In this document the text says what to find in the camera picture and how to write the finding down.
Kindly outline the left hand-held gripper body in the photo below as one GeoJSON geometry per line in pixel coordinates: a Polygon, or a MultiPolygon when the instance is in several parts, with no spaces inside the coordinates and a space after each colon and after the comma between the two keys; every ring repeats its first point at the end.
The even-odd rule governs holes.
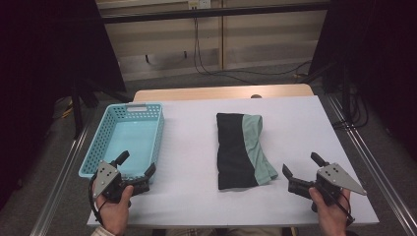
{"type": "Polygon", "coordinates": [[[149,180],[143,176],[124,178],[117,169],[115,163],[101,161],[96,172],[95,184],[92,196],[104,196],[111,202],[119,202],[122,193],[127,186],[133,186],[133,196],[145,193],[149,190],[149,180]]]}

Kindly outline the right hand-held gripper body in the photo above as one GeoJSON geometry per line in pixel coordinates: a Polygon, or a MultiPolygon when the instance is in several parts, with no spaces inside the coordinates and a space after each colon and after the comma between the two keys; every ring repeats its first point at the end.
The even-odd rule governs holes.
{"type": "Polygon", "coordinates": [[[367,191],[337,163],[321,167],[317,171],[315,181],[305,181],[295,177],[293,180],[288,180],[288,192],[306,199],[311,198],[309,189],[312,187],[321,193],[328,206],[336,203],[343,189],[362,196],[367,195],[367,191]]]}

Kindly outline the person's right hand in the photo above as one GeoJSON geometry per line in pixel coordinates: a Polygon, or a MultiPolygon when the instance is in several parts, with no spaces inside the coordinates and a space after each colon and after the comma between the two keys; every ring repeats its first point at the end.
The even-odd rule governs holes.
{"type": "Polygon", "coordinates": [[[323,236],[346,236],[347,216],[337,205],[327,206],[321,193],[314,187],[310,196],[318,209],[318,221],[323,236]]]}

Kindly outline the black curtain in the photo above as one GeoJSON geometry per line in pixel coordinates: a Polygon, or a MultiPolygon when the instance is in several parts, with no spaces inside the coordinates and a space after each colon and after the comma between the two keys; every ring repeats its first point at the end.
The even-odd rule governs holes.
{"type": "MultiPolygon", "coordinates": [[[[310,72],[344,64],[351,85],[417,161],[417,0],[328,0],[310,72]]],[[[340,87],[333,71],[326,91],[340,87]]]]}
{"type": "Polygon", "coordinates": [[[97,0],[0,0],[0,209],[32,166],[55,102],[125,84],[97,0]]]}

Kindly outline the black metal stand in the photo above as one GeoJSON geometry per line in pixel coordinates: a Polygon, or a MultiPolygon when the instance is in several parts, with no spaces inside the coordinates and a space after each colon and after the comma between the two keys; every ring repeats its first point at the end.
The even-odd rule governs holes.
{"type": "Polygon", "coordinates": [[[103,92],[106,95],[121,101],[122,103],[128,103],[133,100],[132,97],[121,94],[116,90],[106,88],[91,79],[73,79],[71,86],[71,99],[75,121],[75,140],[81,136],[84,129],[81,101],[83,101],[88,108],[96,108],[98,106],[98,99],[94,94],[96,91],[103,92]]]}
{"type": "Polygon", "coordinates": [[[318,69],[316,72],[309,74],[307,78],[302,81],[302,84],[308,85],[318,77],[328,77],[328,73],[331,71],[333,71],[334,74],[341,79],[339,85],[341,89],[342,119],[339,121],[339,124],[345,128],[348,128],[353,125],[353,120],[350,107],[350,81],[347,68],[344,64],[337,64],[336,62],[328,63],[327,65],[318,69]]]}

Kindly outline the aluminium floor rail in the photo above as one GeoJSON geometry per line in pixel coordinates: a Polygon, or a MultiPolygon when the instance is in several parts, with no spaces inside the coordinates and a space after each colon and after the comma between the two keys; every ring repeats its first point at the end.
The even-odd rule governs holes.
{"type": "Polygon", "coordinates": [[[359,152],[364,164],[373,176],[377,186],[387,200],[387,203],[404,229],[406,235],[417,236],[417,219],[413,216],[405,201],[389,181],[359,131],[353,124],[346,123],[345,116],[342,113],[341,103],[335,95],[328,95],[328,102],[338,120],[342,123],[342,130],[348,135],[351,143],[359,152]]]}
{"type": "Polygon", "coordinates": [[[94,119],[95,112],[95,108],[88,109],[85,112],[85,115],[81,118],[84,122],[84,126],[81,128],[78,135],[72,139],[71,148],[66,154],[63,166],[60,169],[59,175],[56,177],[50,193],[48,194],[46,203],[43,205],[38,215],[30,236],[46,236],[56,210],[63,198],[63,192],[67,185],[68,178],[71,176],[71,171],[80,155],[86,136],[89,133],[91,121],[94,119]]]}

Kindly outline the white wall power outlet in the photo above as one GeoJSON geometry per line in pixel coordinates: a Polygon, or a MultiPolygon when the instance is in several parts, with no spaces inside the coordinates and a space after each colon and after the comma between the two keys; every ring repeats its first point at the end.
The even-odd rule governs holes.
{"type": "Polygon", "coordinates": [[[190,10],[210,9],[210,0],[188,0],[188,8],[190,10]]]}

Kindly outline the white table cover board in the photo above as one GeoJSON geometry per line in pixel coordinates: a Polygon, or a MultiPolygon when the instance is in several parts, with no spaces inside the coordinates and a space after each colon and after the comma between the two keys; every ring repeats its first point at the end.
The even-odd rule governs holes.
{"type": "Polygon", "coordinates": [[[260,142],[275,169],[312,181],[311,153],[356,175],[315,96],[164,101],[164,127],[150,190],[132,200],[140,227],[311,225],[311,201],[288,192],[284,176],[249,189],[218,189],[217,113],[261,115],[260,142]]]}

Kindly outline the light wooden table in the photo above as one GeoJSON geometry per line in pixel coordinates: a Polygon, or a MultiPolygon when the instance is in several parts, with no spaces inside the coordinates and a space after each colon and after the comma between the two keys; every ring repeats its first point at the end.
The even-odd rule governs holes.
{"type": "Polygon", "coordinates": [[[311,87],[305,84],[213,88],[166,88],[139,90],[134,96],[134,101],[149,102],[201,99],[234,99],[251,98],[251,95],[253,94],[259,94],[262,98],[314,95],[311,87]]]}

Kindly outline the black horizontal bar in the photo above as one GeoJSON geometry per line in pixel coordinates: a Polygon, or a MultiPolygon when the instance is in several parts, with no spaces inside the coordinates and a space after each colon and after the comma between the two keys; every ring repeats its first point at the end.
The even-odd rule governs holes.
{"type": "Polygon", "coordinates": [[[120,14],[102,17],[104,24],[123,24],[166,20],[198,19],[211,17],[245,16],[259,14],[322,11],[330,7],[329,2],[267,5],[254,7],[213,8],[202,10],[181,10],[146,14],[120,14]]]}

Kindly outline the light blue plastic basket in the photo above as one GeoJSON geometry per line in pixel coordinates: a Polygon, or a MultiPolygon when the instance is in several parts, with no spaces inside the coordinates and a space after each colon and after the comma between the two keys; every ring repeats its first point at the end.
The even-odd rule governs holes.
{"type": "Polygon", "coordinates": [[[109,105],[100,120],[79,176],[91,178],[101,160],[115,160],[123,151],[130,156],[118,167],[124,179],[145,175],[157,163],[164,127],[161,103],[109,105]]]}

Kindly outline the black and green garment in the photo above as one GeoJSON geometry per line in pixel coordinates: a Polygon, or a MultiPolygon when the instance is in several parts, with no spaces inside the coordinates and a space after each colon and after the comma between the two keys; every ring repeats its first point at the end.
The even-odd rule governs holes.
{"type": "Polygon", "coordinates": [[[267,184],[278,177],[260,142],[263,117],[217,113],[218,189],[246,189],[267,184]]]}

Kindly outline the person's left hand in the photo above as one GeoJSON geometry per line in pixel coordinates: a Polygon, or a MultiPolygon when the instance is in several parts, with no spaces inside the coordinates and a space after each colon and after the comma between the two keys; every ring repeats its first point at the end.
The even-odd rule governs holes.
{"type": "Polygon", "coordinates": [[[100,207],[101,226],[115,236],[124,236],[126,232],[129,217],[129,201],[133,191],[133,186],[127,186],[118,204],[110,203],[104,196],[99,196],[95,201],[100,207]]]}

